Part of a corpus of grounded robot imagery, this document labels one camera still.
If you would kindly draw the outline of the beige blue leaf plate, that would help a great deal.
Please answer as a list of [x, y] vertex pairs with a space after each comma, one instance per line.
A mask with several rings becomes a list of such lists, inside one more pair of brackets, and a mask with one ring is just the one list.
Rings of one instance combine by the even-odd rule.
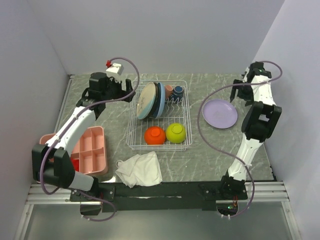
[[157, 93], [157, 86], [154, 82], [149, 82], [141, 91], [137, 107], [136, 117], [139, 120], [146, 118], [151, 112]]

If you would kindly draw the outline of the lilac purple plate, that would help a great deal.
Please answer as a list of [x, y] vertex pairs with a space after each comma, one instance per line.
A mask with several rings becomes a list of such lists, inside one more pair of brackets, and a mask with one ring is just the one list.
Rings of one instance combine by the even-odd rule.
[[211, 99], [202, 108], [204, 120], [217, 129], [228, 129], [236, 124], [238, 113], [236, 108], [223, 99]]

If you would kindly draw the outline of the light blue plate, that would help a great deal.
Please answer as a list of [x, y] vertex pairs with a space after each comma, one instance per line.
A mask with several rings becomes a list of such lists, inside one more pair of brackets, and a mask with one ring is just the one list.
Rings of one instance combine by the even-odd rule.
[[166, 100], [166, 91], [165, 86], [163, 83], [158, 82], [157, 83], [158, 88], [158, 97], [156, 102], [156, 109], [152, 115], [154, 119], [158, 119], [163, 114], [164, 106], [165, 106], [165, 100]]

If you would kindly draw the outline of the pink printed ceramic mug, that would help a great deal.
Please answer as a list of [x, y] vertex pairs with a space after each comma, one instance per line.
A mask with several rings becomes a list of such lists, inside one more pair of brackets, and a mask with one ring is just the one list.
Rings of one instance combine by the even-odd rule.
[[168, 99], [170, 97], [170, 95], [173, 93], [173, 87], [169, 84], [164, 86], [165, 89], [165, 98]]

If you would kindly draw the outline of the dark blue ceramic mug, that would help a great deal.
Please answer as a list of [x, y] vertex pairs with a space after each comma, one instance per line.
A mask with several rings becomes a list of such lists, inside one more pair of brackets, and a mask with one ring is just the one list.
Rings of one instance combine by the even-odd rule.
[[169, 96], [169, 99], [173, 101], [180, 101], [183, 98], [183, 96], [184, 96], [183, 87], [177, 85], [172, 90], [172, 94]]

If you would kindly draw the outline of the orange bowl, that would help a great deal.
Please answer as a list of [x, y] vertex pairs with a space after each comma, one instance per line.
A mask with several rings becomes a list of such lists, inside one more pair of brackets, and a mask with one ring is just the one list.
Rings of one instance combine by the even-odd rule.
[[163, 145], [166, 141], [165, 131], [159, 126], [151, 126], [144, 133], [148, 145]]

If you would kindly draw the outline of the yellow-green bowl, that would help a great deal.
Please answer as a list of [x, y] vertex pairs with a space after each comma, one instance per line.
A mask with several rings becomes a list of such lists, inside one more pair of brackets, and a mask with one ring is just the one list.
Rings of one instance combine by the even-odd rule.
[[166, 138], [174, 144], [180, 144], [186, 139], [186, 129], [181, 123], [172, 123], [165, 130]]

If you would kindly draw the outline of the dark red plate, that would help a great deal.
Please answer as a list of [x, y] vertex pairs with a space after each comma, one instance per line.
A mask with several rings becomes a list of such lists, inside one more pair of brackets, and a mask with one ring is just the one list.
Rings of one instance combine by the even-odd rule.
[[153, 102], [153, 105], [152, 105], [152, 108], [149, 112], [149, 114], [147, 115], [148, 118], [151, 118], [153, 117], [155, 111], [156, 111], [156, 108], [157, 108], [157, 105], [158, 105], [158, 98], [160, 97], [160, 88], [158, 87], [158, 84], [156, 82], [153, 82], [154, 86], [155, 86], [155, 99], [154, 99], [154, 102]]

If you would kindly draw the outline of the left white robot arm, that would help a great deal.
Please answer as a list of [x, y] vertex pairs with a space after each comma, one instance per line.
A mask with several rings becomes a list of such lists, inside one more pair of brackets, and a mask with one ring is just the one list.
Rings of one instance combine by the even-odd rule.
[[98, 179], [75, 171], [71, 154], [81, 136], [104, 111], [106, 103], [131, 102], [134, 95], [130, 79], [125, 80], [123, 89], [119, 77], [103, 72], [92, 73], [89, 86], [82, 92], [67, 122], [46, 143], [38, 143], [32, 148], [33, 179], [42, 185], [82, 191], [88, 201], [96, 200], [100, 195]]

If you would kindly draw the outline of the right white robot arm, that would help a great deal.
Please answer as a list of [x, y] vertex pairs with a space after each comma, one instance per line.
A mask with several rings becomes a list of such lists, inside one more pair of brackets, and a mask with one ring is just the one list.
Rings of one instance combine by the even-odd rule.
[[250, 108], [242, 122], [240, 148], [221, 179], [219, 193], [224, 199], [231, 199], [243, 192], [247, 175], [250, 173], [249, 167], [259, 148], [273, 134], [282, 114], [282, 108], [276, 105], [271, 89], [271, 82], [280, 77], [272, 78], [272, 73], [265, 69], [265, 63], [276, 66], [280, 76], [282, 75], [283, 71], [276, 63], [268, 60], [255, 61], [241, 75], [241, 80], [233, 81], [230, 101], [239, 97], [245, 101], [245, 106]]

